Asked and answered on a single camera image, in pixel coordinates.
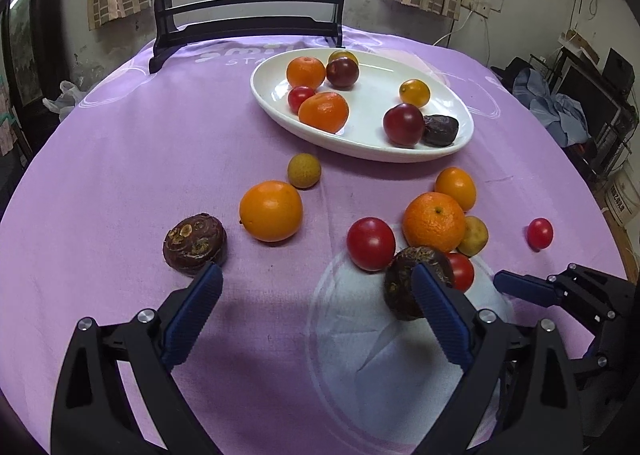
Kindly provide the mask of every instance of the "metal pin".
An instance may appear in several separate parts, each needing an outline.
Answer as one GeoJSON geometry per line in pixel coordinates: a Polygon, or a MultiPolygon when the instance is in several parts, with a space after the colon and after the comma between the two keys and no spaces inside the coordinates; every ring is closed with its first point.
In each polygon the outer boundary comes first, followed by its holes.
{"type": "Polygon", "coordinates": [[[94,324],[94,321],[91,318],[82,318],[78,322],[78,328],[80,330],[89,330],[91,328],[91,325],[93,324],[94,324]]]}
{"type": "Polygon", "coordinates": [[[138,321],[140,323],[149,323],[156,317],[156,312],[153,309],[144,309],[138,313],[138,321]]]}
{"type": "Polygon", "coordinates": [[[540,326],[547,332],[553,332],[554,330],[556,330],[556,324],[548,318],[544,318],[543,320],[541,320],[540,326]]]}
{"type": "Polygon", "coordinates": [[[479,311],[478,317],[484,323],[493,323],[498,319],[498,316],[495,315],[495,312],[489,309],[482,309],[481,311],[479,311]]]}

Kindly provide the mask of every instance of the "blue garment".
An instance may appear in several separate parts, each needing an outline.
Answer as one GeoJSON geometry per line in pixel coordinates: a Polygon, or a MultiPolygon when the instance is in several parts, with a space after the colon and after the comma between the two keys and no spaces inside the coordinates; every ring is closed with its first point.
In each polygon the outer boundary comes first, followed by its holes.
{"type": "Polygon", "coordinates": [[[520,71],[513,82],[513,96],[536,116],[561,148],[589,140],[580,102],[564,94],[552,96],[537,70],[520,71]]]}

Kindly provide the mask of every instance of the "bucket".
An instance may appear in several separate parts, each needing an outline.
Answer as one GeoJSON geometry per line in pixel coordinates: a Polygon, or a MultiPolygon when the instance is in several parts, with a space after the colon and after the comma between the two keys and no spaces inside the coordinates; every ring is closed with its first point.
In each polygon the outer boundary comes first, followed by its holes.
{"type": "Polygon", "coordinates": [[[605,201],[620,226],[625,227],[640,212],[639,183],[633,168],[625,161],[622,168],[607,183],[605,201]]]}

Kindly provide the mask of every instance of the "plastic bag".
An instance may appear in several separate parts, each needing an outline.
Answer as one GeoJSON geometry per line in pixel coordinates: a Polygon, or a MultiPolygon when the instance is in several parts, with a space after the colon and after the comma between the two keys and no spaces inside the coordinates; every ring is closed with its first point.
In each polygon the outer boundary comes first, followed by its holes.
{"type": "Polygon", "coordinates": [[[50,101],[50,99],[45,98],[42,100],[42,104],[54,114],[59,114],[60,122],[62,122],[76,107],[76,104],[84,99],[84,96],[86,96],[88,92],[83,92],[69,81],[60,83],[60,91],[62,93],[58,96],[58,99],[50,101]]]}

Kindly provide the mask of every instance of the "oval plate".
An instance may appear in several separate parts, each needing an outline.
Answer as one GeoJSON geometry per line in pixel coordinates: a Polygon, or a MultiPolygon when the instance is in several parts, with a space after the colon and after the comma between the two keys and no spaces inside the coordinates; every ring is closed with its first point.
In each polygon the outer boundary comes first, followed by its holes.
{"type": "Polygon", "coordinates": [[[349,118],[336,135],[301,123],[287,103],[290,91],[286,78],[290,61],[311,56],[327,63],[334,48],[300,49],[277,54],[254,70],[251,90],[261,107],[285,130],[298,137],[329,149],[360,159],[380,162],[425,162],[451,155],[464,148],[474,133],[474,121],[465,103],[448,87],[424,72],[398,61],[361,51],[353,51],[360,62],[360,77],[350,90],[337,90],[324,82],[318,92],[334,90],[349,104],[349,118]],[[386,111],[400,103],[398,88],[406,80],[419,79],[429,85],[431,99],[422,108],[424,115],[450,115],[460,123],[458,136],[452,145],[431,148],[418,143],[413,148],[401,148],[389,142],[382,128],[386,111]]]}

